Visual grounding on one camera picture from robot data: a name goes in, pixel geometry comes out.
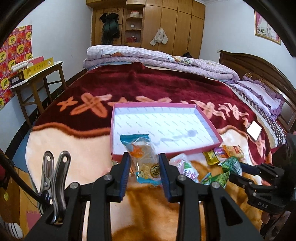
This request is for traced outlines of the green snack packet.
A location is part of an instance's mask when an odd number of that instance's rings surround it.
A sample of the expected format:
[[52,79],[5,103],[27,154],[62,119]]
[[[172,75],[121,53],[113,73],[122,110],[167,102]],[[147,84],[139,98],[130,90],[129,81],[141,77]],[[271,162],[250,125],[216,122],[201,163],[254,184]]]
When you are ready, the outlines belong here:
[[229,157],[221,165],[222,173],[212,176],[208,173],[201,181],[204,185],[210,185],[212,182],[218,182],[223,188],[226,188],[226,184],[229,180],[230,174],[242,175],[242,168],[240,161],[236,157]]

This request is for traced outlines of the pink white snack bag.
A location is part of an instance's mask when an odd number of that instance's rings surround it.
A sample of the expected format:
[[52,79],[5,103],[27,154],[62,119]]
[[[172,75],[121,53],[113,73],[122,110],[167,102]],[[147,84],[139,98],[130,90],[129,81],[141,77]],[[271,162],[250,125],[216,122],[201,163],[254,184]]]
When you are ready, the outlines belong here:
[[177,167],[179,173],[184,175],[194,182],[199,183],[198,171],[193,167],[192,163],[188,160],[186,154],[182,153],[170,159],[169,164]]

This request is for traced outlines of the orange rice cracker packet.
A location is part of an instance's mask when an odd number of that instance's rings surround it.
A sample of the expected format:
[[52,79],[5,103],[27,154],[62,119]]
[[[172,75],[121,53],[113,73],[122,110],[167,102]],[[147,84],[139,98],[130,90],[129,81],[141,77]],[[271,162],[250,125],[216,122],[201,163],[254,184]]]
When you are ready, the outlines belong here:
[[244,152],[240,146],[223,145],[222,147],[229,157],[236,157],[240,161],[244,159]]

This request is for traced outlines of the blue clear pastry snack packet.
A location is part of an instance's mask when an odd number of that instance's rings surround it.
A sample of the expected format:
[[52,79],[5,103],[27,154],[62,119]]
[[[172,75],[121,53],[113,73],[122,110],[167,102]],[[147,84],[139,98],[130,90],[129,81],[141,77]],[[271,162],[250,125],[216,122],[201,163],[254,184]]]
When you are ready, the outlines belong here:
[[159,186],[161,184],[159,155],[156,153],[149,135],[121,135],[120,141],[133,161],[137,182]]

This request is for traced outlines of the purple jelly cup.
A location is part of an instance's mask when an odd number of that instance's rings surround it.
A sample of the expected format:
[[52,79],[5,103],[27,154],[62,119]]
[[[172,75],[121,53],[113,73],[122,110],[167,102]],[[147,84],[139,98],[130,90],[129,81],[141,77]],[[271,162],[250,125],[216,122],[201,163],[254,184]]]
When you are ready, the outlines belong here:
[[224,162],[226,161],[229,156],[227,155],[227,153],[225,152],[225,150],[221,147],[215,148],[214,149],[214,154],[216,156],[216,158],[220,161],[220,162]]

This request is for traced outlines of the small yellow candy packet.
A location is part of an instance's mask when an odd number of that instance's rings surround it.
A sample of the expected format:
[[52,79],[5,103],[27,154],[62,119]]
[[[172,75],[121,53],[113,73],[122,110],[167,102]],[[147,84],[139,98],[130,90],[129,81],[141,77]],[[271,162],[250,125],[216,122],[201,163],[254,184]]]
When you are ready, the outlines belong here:
[[203,152],[203,155],[205,156],[208,165],[212,166],[220,162],[214,151]]

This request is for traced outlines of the pink shallow cardboard box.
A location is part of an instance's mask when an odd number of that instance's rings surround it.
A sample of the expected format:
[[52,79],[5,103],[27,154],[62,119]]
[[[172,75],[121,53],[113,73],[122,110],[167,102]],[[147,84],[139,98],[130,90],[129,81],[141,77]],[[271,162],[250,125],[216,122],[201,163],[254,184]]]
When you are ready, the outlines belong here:
[[127,102],[113,106],[110,131],[111,156],[121,161],[125,146],[121,135],[148,134],[157,153],[174,157],[219,147],[223,140],[196,104]]

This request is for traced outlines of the purple ruffled pillow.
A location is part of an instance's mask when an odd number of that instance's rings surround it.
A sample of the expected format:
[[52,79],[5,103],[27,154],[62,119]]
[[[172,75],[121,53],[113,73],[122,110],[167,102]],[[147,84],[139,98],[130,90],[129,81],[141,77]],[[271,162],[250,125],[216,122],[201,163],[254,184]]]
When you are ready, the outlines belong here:
[[279,93],[271,90],[259,80],[252,80],[246,76],[242,80],[228,80],[227,84],[244,93],[251,101],[276,120],[282,112],[285,99]]

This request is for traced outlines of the red floral fleece blanket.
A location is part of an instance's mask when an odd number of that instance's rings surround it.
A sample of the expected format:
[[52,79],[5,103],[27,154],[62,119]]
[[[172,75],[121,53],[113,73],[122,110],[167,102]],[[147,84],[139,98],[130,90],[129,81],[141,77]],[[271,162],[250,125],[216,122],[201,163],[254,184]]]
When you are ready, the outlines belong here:
[[[141,63],[109,65],[93,69],[76,80],[38,118],[26,147],[26,164],[37,190],[42,159],[50,151],[57,159],[71,155],[66,187],[94,182],[113,164],[111,120],[116,104],[193,104],[215,126],[222,146],[240,146],[243,162],[272,164],[271,147],[263,129],[258,140],[246,128],[258,121],[255,111],[223,82],[198,75],[147,68]],[[184,153],[197,149],[202,137],[189,114],[135,114],[115,121],[115,137],[148,134],[158,153]],[[179,204],[169,203],[162,186],[139,184],[135,164],[121,203],[111,203],[113,240],[176,240]]]

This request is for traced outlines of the wooden headboard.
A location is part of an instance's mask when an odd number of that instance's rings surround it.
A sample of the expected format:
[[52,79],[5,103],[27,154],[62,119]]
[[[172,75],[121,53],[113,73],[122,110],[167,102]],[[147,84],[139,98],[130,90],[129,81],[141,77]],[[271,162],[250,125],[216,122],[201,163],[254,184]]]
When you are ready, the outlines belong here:
[[219,63],[234,70],[239,77],[247,76],[252,80],[259,80],[281,94],[285,102],[277,119],[287,132],[295,131],[295,88],[280,70],[261,57],[224,50],[220,51]]

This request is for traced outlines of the wooden side table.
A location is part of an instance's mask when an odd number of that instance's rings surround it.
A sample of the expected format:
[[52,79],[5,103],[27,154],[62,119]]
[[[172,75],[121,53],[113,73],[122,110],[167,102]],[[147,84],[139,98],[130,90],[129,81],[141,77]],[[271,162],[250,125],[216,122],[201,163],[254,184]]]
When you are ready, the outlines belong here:
[[[40,114],[44,112],[43,104],[39,97],[39,91],[44,88],[46,90],[47,97],[49,98],[50,102],[52,102],[53,99],[51,96],[51,92],[49,90],[50,85],[61,83],[63,89],[64,90],[67,89],[62,65],[63,65],[63,61],[56,61],[53,63],[53,65],[45,68],[39,73],[34,74],[32,77],[29,77],[28,79],[25,79],[20,83],[17,83],[16,85],[11,87],[12,92],[14,92],[18,97],[18,102],[20,104],[23,116],[30,128],[32,127],[32,124],[27,114],[26,106],[36,105]],[[47,76],[56,71],[59,72],[60,80],[48,82]],[[23,99],[21,91],[26,88],[29,88],[32,94],[26,99]]]

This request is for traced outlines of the folded purple quilt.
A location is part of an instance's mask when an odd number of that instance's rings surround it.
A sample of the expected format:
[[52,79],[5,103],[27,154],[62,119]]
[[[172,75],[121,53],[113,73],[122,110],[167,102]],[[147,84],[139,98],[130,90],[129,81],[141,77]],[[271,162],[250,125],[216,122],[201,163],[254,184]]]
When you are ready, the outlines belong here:
[[174,56],[160,51],[124,45],[96,45],[89,47],[86,52],[86,59],[83,61],[83,67],[90,69],[111,62],[140,62],[148,66],[193,73],[218,80],[240,79],[234,70],[214,61]]

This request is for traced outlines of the yellow flat box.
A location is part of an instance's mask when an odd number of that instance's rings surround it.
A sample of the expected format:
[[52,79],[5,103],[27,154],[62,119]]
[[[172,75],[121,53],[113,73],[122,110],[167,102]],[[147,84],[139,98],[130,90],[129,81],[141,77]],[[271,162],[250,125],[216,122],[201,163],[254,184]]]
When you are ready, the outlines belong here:
[[11,69],[13,73],[13,76],[10,78],[11,84],[15,85],[19,82],[22,82],[32,77],[34,74],[52,66],[53,64],[53,57],[45,60],[43,57],[37,57],[18,63]]

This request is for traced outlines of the dark green hanging coat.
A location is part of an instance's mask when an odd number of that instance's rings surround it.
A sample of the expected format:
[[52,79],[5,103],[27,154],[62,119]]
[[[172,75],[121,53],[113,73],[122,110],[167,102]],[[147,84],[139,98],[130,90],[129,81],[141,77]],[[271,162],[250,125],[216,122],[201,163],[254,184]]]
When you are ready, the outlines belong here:
[[120,38],[120,29],[117,13],[104,13],[100,20],[103,23],[101,41],[104,45],[112,45],[114,39]]

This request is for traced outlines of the framed wall picture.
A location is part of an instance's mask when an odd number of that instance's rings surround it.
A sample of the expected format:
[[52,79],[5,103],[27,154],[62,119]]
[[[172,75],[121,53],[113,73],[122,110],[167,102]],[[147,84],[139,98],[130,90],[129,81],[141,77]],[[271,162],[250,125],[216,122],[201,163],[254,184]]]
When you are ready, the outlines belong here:
[[255,17],[255,35],[276,44],[281,45],[281,39],[271,25],[257,12],[254,11]]

